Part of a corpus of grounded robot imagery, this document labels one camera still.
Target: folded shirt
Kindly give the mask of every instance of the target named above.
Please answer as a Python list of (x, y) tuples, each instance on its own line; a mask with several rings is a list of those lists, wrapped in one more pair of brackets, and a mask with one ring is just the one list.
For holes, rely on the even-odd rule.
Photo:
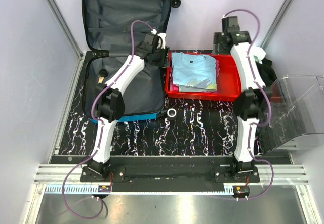
[(172, 78), (181, 92), (190, 92), (191, 88), (216, 91), (216, 60), (208, 55), (172, 53)]

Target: suitcase lid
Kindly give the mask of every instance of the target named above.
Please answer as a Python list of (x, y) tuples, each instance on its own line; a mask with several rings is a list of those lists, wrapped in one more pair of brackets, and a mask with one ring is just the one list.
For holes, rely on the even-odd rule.
[[(92, 51), (109, 51), (109, 56), (125, 56), (131, 51), (131, 23), (142, 20), (165, 32), (171, 0), (82, 0), (86, 40)], [(135, 45), (150, 29), (134, 26)]]

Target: stack of clothes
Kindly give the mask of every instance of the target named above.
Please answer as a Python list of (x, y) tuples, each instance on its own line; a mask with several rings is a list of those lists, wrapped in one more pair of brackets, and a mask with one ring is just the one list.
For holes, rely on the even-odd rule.
[(214, 57), (172, 53), (170, 89), (180, 92), (215, 92), (218, 70)]

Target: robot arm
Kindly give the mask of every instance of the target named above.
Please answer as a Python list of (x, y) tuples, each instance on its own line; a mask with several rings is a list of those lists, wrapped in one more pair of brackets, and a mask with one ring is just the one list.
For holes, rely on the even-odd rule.
[(237, 17), (223, 18), (222, 27), (222, 44), (225, 49), (230, 51), (235, 60), (241, 79), (242, 92), (234, 101), (234, 113), (238, 120), (238, 137), (234, 161), (231, 166), (232, 176), (240, 178), (246, 177), (254, 170), (254, 161), (250, 152), (254, 154), (254, 139), (257, 124), (260, 121), (259, 115), (266, 106), (258, 85), (265, 90), (268, 98), (271, 97), (271, 89), (265, 87), (253, 56), (251, 58), (247, 56), (251, 39), (247, 31), (240, 31)]
[(98, 121), (95, 146), (91, 155), (96, 151), (97, 154), (88, 162), (88, 168), (93, 172), (99, 175), (107, 174), (104, 173), (104, 164), (110, 159), (110, 146), (114, 128), (125, 111), (123, 95), (126, 88), (134, 77), (144, 69), (145, 63), (165, 67), (168, 52), (166, 34), (157, 34), (157, 31), (153, 30), (146, 35), (142, 43), (135, 47), (135, 54), (128, 56), (114, 77), (97, 85), (98, 94), (107, 86), (110, 89), (98, 101), (97, 116), (100, 120)]

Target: floor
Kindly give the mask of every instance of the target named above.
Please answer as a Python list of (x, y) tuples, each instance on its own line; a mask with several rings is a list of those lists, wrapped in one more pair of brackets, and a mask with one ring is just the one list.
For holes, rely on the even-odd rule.
[[(252, 186), (250, 196), (263, 191), (260, 186)], [(70, 204), (84, 198), (84, 195), (67, 195)], [(215, 223), (262, 223), (262, 224), (302, 224), (306, 223), (302, 214), (297, 192), (293, 186), (273, 186), (269, 194), (250, 200), (236, 202), (219, 200), (211, 196), (149, 196), (110, 195), (105, 198), (109, 213), (103, 213), (95, 220), (82, 220), (66, 210), (62, 195), (45, 194), (37, 224), (215, 224)], [(73, 209), (84, 216), (98, 213), (100, 204), (87, 200)]]
[[(188, 51), (211, 53), (211, 51)], [(59, 155), (89, 155), (96, 125), (83, 113), (82, 90), (85, 65), (81, 71), (61, 142)], [(165, 108), (177, 109), (177, 119), (119, 123), (114, 131), (111, 154), (132, 156), (232, 155), (237, 138), (233, 104), (222, 101), (165, 99)], [(255, 153), (262, 148), (257, 134)]]

